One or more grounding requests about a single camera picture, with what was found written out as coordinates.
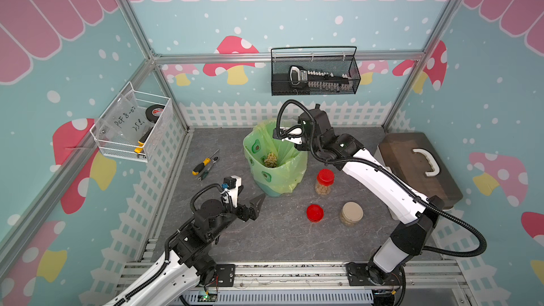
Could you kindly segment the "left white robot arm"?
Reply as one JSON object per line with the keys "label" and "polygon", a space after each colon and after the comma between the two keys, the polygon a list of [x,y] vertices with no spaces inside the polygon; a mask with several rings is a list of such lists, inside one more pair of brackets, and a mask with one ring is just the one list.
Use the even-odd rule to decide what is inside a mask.
{"label": "left white robot arm", "polygon": [[221,233],[236,220],[256,220],[266,194],[247,205],[239,202],[242,178],[229,176],[195,193],[192,215],[164,242],[164,252],[135,282],[107,305],[170,305],[196,286],[207,289],[218,280],[217,263],[209,255]]}

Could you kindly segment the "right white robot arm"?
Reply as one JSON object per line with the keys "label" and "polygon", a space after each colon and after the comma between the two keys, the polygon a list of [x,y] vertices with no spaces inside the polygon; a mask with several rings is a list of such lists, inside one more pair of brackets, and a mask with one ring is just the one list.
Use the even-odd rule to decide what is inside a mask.
{"label": "right white robot arm", "polygon": [[[309,152],[317,161],[354,178],[396,215],[398,226],[365,268],[372,284],[382,286],[396,269],[402,269],[422,252],[471,258],[480,256],[487,249],[484,235],[469,223],[443,211],[443,201],[439,197],[429,198],[410,187],[379,163],[354,136],[336,135],[327,113],[319,105],[307,109],[299,101],[287,100],[278,111],[273,138],[289,141],[296,150]],[[454,252],[428,246],[427,240],[439,218],[469,231],[478,240],[477,248]]]}

